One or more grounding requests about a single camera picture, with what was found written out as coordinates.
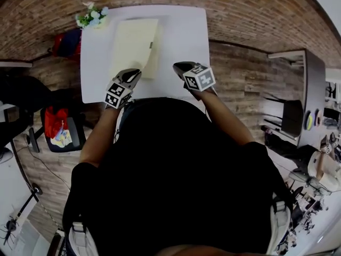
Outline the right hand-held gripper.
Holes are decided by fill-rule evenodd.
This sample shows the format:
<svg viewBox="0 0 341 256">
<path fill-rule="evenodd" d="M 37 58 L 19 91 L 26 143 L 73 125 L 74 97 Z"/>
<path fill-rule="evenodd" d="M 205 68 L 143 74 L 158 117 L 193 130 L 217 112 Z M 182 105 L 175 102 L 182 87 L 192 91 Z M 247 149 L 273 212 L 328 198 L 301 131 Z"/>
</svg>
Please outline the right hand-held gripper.
<svg viewBox="0 0 341 256">
<path fill-rule="evenodd" d="M 173 64 L 173 70 L 180 79 L 184 80 L 185 89 L 193 92 L 212 89 L 216 93 L 213 89 L 216 79 L 211 67 L 193 61 L 181 61 Z"/>
</svg>

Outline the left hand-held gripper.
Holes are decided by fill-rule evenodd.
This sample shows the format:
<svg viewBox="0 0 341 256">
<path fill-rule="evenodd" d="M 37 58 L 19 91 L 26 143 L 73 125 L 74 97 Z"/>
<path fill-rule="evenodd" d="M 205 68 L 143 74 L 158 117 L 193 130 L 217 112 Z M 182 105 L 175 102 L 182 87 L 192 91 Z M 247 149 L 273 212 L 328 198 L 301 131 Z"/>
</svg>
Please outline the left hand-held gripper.
<svg viewBox="0 0 341 256">
<path fill-rule="evenodd" d="M 136 84 L 140 80 L 142 72 L 137 68 L 121 70 L 110 81 L 105 92 L 104 102 L 115 108 L 121 109 L 131 97 Z"/>
</svg>

